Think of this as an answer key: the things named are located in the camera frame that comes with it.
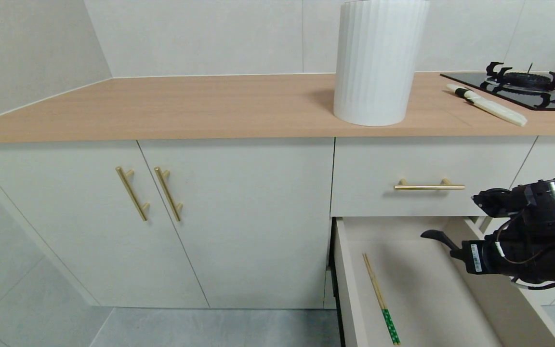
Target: barcode label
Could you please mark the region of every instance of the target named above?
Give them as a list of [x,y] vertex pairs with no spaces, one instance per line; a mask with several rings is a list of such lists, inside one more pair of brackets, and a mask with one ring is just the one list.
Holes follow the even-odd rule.
[[483,268],[481,268],[481,261],[478,258],[478,247],[476,244],[471,244],[471,251],[472,251],[472,261],[474,262],[474,269],[476,272],[482,272]]

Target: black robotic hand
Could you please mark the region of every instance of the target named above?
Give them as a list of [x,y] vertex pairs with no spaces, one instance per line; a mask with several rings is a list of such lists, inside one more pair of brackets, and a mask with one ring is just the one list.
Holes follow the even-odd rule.
[[503,274],[532,284],[555,281],[555,179],[510,191],[489,189],[472,199],[487,215],[509,220],[484,240],[463,241],[461,249],[442,231],[428,230],[421,237],[443,242],[471,274]]

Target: open drawer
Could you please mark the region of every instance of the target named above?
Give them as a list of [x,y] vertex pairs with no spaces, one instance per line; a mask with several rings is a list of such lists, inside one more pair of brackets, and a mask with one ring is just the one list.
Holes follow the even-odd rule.
[[335,220],[332,267],[346,347],[393,345],[363,253],[405,347],[555,346],[555,325],[541,306],[506,276],[468,274],[446,246],[419,237],[432,228],[456,244],[483,237],[462,217]]

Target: ribbed white vase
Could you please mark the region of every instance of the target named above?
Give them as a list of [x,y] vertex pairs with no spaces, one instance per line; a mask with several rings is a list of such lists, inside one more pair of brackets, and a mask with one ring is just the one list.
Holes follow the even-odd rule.
[[406,115],[427,0],[363,0],[342,5],[333,113],[359,125]]

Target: wall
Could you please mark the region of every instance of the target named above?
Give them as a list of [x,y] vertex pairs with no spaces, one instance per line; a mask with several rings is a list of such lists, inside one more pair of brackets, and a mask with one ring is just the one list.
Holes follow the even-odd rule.
[[[344,0],[85,2],[114,77],[335,72]],[[555,0],[431,0],[417,70],[504,59],[555,70]]]
[[111,310],[88,305],[0,204],[0,347],[87,347]]
[[0,114],[108,78],[83,0],[0,0]]

